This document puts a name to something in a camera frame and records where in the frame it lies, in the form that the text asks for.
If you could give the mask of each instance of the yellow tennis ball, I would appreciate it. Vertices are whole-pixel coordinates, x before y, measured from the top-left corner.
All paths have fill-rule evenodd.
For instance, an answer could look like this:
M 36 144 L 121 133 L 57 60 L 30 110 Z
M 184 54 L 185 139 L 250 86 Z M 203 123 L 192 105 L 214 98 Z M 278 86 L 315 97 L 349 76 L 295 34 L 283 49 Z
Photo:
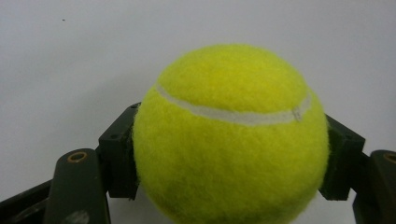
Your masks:
M 288 223 L 316 194 L 328 158 L 318 97 L 288 63 L 216 45 L 170 64 L 133 128 L 147 195 L 176 223 Z

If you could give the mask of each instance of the fuzzy felt surface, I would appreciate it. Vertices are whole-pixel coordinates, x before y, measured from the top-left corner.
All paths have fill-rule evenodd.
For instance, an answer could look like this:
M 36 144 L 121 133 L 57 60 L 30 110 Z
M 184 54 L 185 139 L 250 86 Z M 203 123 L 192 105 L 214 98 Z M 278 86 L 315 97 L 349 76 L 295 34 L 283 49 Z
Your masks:
M 295 119 L 237 122 L 295 115 L 307 96 Z M 141 185 L 184 224 L 289 223 L 315 195 L 329 153 L 318 97 L 286 62 L 248 45 L 198 49 L 169 65 L 138 109 L 133 139 Z

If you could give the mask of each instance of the white seam line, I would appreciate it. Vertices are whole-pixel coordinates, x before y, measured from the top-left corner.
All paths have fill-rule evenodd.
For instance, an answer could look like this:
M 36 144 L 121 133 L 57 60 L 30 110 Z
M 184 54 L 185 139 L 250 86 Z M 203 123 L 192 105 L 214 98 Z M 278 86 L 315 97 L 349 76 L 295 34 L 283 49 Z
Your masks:
M 300 102 L 300 104 L 291 110 L 263 114 L 257 112 L 229 111 L 204 105 L 193 105 L 171 96 L 159 84 L 156 84 L 156 90 L 167 101 L 178 105 L 186 110 L 189 110 L 192 114 L 195 114 L 197 116 L 202 116 L 208 119 L 218 119 L 247 126 L 289 123 L 294 120 L 301 121 L 303 119 L 303 115 L 311 107 L 311 95 L 309 94 L 309 92 L 307 93 L 306 97 Z

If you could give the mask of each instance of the screw hole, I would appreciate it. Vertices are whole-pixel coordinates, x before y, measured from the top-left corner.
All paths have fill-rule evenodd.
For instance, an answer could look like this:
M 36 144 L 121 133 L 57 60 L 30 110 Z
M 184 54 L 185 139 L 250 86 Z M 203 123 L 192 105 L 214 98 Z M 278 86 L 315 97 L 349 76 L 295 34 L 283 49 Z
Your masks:
M 86 152 L 80 151 L 80 152 L 75 152 L 75 153 L 71 154 L 67 158 L 67 161 L 71 162 L 71 163 L 77 163 L 77 162 L 84 161 L 87 157 L 88 157 L 88 154 Z
M 391 161 L 393 163 L 396 163 L 396 154 L 392 154 L 392 153 L 385 153 L 384 157 L 387 161 Z

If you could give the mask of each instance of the white wall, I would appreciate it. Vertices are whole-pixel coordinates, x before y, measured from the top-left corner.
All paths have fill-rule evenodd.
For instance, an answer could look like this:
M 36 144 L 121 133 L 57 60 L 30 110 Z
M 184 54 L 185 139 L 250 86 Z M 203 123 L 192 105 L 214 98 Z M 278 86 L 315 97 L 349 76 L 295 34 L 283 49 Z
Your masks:
M 0 201 L 52 177 L 64 153 L 97 146 L 176 57 L 215 43 L 272 49 L 326 112 L 396 149 L 396 2 L 2 1 Z M 351 203 L 320 195 L 294 223 L 349 224 Z M 113 223 L 171 223 L 138 191 L 109 201 Z

